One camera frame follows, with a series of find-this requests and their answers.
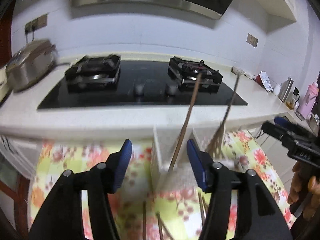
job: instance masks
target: human hand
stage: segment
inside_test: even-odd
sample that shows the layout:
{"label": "human hand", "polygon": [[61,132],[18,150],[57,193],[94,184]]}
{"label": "human hand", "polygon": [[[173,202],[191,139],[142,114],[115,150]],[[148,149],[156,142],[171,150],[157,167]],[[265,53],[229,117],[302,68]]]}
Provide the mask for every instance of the human hand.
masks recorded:
{"label": "human hand", "polygon": [[[292,168],[294,176],[292,178],[290,193],[288,196],[288,203],[290,205],[299,200],[299,192],[303,187],[305,187],[305,185],[303,184],[303,180],[299,176],[300,168],[300,162],[296,162],[296,164]],[[310,203],[308,203],[303,210],[303,218],[307,221],[309,221],[313,217],[313,215],[316,213],[316,210],[320,206],[320,183],[317,180],[316,176],[312,176],[309,179],[308,191],[313,195]]]}

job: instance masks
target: floral tablecloth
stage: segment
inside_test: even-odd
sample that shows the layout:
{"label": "floral tablecloth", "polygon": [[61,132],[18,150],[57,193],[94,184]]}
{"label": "floral tablecloth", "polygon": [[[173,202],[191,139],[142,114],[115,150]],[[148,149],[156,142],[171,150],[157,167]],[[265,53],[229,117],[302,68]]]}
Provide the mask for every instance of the floral tablecloth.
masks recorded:
{"label": "floral tablecloth", "polygon": [[[290,228],[295,217],[289,211],[287,192],[270,161],[248,131],[227,133],[224,153],[230,157],[246,155],[249,167],[255,169],[273,195]],[[62,145],[45,143],[37,166],[36,177],[29,199],[29,219],[33,222],[44,199],[65,169],[75,173],[87,171],[108,156],[119,151],[121,142],[101,143],[100,145]],[[129,163],[122,187],[109,195],[112,213],[123,240],[142,239],[143,201],[146,205],[146,231],[149,240],[159,240],[159,227],[156,213],[169,233],[164,230],[164,239],[196,240],[201,229],[201,213],[198,192],[209,203],[210,194],[199,188],[187,188],[176,192],[152,194],[150,180],[150,158],[152,139],[132,141],[133,156]],[[93,239],[86,192],[82,192],[82,215],[86,238]],[[237,195],[232,193],[227,239],[234,236],[237,216]]]}

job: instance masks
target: backsplash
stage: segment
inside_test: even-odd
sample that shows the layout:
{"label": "backsplash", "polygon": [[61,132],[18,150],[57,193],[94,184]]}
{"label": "backsplash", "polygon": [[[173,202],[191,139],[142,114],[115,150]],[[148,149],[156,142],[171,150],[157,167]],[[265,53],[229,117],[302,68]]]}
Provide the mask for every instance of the backsplash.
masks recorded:
{"label": "backsplash", "polygon": [[[219,21],[146,4],[72,8],[69,0],[17,0],[11,47],[15,53],[26,44],[25,23],[48,13],[35,38],[49,38],[62,57],[104,51],[196,57],[253,74],[267,71],[276,83],[291,76],[304,94],[319,72],[320,22],[306,0],[297,3],[293,23],[269,15],[256,0],[233,0]],[[246,42],[248,33],[258,38],[257,48]]]}

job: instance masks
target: gas stove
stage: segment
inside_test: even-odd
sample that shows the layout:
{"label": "gas stove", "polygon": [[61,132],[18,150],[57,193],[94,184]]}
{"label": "gas stove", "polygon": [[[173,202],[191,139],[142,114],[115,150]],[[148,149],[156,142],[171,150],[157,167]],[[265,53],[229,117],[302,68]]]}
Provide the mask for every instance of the gas stove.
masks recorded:
{"label": "gas stove", "polygon": [[[228,105],[232,89],[222,82],[218,70],[204,61],[170,62],[120,60],[120,56],[84,57],[69,68],[38,109],[129,106],[189,105],[195,79],[202,73],[196,105]],[[247,103],[238,95],[233,105]]]}

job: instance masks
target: stainless steel hood trim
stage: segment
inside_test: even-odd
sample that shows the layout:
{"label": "stainless steel hood trim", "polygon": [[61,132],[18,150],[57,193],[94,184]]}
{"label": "stainless steel hood trim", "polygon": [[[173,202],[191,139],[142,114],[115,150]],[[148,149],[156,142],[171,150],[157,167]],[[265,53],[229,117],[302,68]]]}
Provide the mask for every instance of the stainless steel hood trim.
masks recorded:
{"label": "stainless steel hood trim", "polygon": [[99,4],[99,3],[115,3],[115,2],[138,2],[138,3],[149,3],[170,8],[180,9],[189,12],[195,12],[209,18],[219,20],[222,14],[210,10],[201,5],[191,3],[185,0],[71,0],[71,5],[74,7]]}

